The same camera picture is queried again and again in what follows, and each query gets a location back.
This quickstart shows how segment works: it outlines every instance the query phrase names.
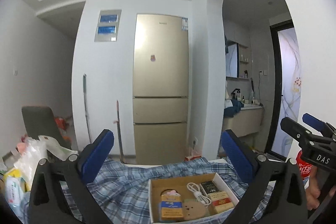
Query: electrical panel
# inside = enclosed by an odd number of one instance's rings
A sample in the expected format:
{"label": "electrical panel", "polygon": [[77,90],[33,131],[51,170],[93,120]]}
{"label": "electrical panel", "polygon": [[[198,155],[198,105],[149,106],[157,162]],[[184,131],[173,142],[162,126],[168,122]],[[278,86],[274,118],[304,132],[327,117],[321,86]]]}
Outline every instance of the electrical panel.
{"label": "electrical panel", "polygon": [[100,11],[95,42],[116,42],[121,10]]}

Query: round coaster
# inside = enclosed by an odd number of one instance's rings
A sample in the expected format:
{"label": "round coaster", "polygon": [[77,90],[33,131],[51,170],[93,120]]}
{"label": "round coaster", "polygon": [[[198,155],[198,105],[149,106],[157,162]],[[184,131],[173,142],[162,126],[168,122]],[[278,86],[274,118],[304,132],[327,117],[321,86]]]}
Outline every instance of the round coaster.
{"label": "round coaster", "polygon": [[207,208],[200,202],[187,201],[182,204],[183,219],[185,221],[200,219],[207,213]]}

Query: gold refrigerator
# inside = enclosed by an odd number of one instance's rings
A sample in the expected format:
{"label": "gold refrigerator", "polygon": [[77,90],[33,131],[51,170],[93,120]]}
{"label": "gold refrigerator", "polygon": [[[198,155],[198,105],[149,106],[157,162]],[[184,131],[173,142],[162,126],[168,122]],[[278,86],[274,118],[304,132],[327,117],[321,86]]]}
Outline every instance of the gold refrigerator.
{"label": "gold refrigerator", "polygon": [[187,22],[174,16],[137,15],[133,121],[138,164],[184,160],[189,82]]}

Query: hand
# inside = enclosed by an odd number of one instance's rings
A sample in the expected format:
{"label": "hand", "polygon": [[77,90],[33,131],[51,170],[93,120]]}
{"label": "hand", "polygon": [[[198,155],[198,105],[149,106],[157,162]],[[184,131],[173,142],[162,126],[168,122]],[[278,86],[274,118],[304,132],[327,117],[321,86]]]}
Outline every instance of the hand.
{"label": "hand", "polygon": [[[309,186],[306,189],[308,210],[317,209],[317,207],[320,205],[320,202],[317,200],[321,194],[316,178],[317,169],[318,168],[316,166],[312,166],[309,174]],[[331,188],[329,195],[333,196],[335,191],[336,186]]]}

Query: blue towel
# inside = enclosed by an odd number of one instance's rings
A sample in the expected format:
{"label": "blue towel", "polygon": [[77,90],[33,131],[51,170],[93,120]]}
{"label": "blue towel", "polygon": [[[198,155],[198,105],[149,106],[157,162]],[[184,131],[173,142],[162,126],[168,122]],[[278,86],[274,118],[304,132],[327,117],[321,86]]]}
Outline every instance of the blue towel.
{"label": "blue towel", "polygon": [[[227,164],[218,164],[208,162],[205,158],[200,158],[148,169],[127,167],[127,165],[120,162],[106,160],[95,181],[88,184],[87,188],[114,224],[149,224],[149,179],[218,173],[237,198],[241,199],[248,188],[248,184],[241,182],[229,159],[226,160],[228,161]],[[254,213],[253,222],[263,215],[272,190],[273,188],[268,186],[264,198]],[[63,191],[73,215],[81,221],[82,216],[66,185],[63,185]],[[26,196],[21,205],[22,222],[24,224],[28,224],[28,202],[29,195]],[[220,224],[226,217],[227,215],[221,219],[210,221],[209,224]]]}
{"label": "blue towel", "polygon": [[238,100],[232,99],[231,102],[233,106],[224,109],[224,117],[233,117],[244,107],[244,104]]}

